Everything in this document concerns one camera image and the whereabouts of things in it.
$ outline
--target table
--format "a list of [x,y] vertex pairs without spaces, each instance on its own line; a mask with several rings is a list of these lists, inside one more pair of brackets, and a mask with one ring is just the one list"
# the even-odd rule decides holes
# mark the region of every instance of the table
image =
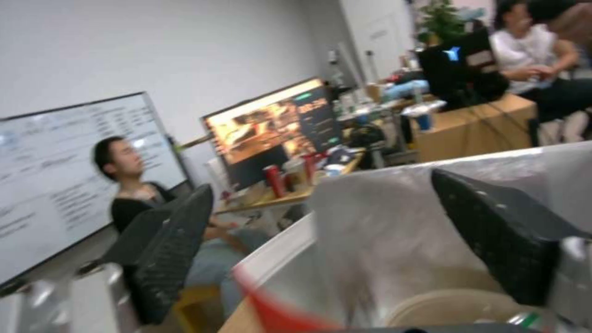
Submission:
[[259,318],[248,298],[240,302],[239,307],[236,308],[234,313],[226,320],[224,326],[218,331],[218,333],[236,332],[263,333]]
[[536,117],[536,104],[513,94],[492,104],[499,110],[481,104],[434,114],[433,128],[428,132],[421,132],[414,121],[419,160],[432,162],[531,148],[527,121]]
[[[364,152],[357,153],[354,159],[346,165],[345,169],[343,170],[343,174],[352,173],[362,161],[363,156]],[[313,191],[314,186],[311,186],[302,192],[289,193],[285,197],[278,199],[275,198],[274,192],[268,187],[261,199],[259,199],[257,202],[245,206],[228,206],[224,204],[218,210],[216,210],[215,214],[238,213],[253,210],[263,210],[270,207],[291,206],[305,202],[306,199],[311,196]]]

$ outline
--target jeans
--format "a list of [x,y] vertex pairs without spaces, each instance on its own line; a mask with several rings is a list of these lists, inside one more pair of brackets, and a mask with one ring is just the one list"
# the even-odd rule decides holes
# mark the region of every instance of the jeans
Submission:
[[[251,229],[234,229],[229,233],[239,238],[251,251],[269,240],[264,233]],[[224,317],[228,318],[243,299],[243,293],[232,276],[232,268],[244,257],[244,254],[235,251],[220,238],[206,241],[201,244],[200,250],[193,259],[185,285],[218,285]]]
[[533,89],[520,96],[536,103],[539,122],[562,119],[592,106],[592,79],[557,79],[548,88]]

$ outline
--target man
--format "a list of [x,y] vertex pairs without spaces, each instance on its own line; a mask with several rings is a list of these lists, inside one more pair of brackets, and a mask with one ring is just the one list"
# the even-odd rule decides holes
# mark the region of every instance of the man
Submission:
[[[122,137],[104,139],[94,147],[99,171],[119,184],[111,204],[113,223],[122,232],[141,212],[172,201],[175,197],[155,182],[143,182],[144,164],[136,150]],[[268,237],[248,229],[206,228],[203,243],[185,280],[186,286],[220,286],[224,315],[228,318],[242,300],[231,269],[247,254],[263,245]]]
[[529,12],[535,23],[569,40],[592,56],[592,2],[590,0],[530,0]]
[[533,25],[526,1],[498,2],[494,25],[491,42],[510,92],[536,102],[540,122],[592,106],[592,79],[557,78],[578,62],[574,45]]

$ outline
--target monitor screen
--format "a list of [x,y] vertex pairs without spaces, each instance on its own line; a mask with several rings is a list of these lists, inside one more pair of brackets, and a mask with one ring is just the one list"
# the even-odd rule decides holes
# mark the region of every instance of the monitor screen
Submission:
[[310,79],[203,118],[235,190],[265,179],[263,168],[341,142],[326,88]]

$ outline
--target white shirt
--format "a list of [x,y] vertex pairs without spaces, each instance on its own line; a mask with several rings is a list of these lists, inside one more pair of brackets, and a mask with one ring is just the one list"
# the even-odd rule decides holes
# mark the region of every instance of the white shirt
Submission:
[[[550,66],[555,59],[553,46],[556,40],[557,36],[549,32],[543,24],[531,27],[528,34],[522,39],[515,38],[506,30],[497,31],[490,37],[498,65],[502,71],[532,65]],[[537,81],[511,81],[509,91],[521,94],[538,85]]]

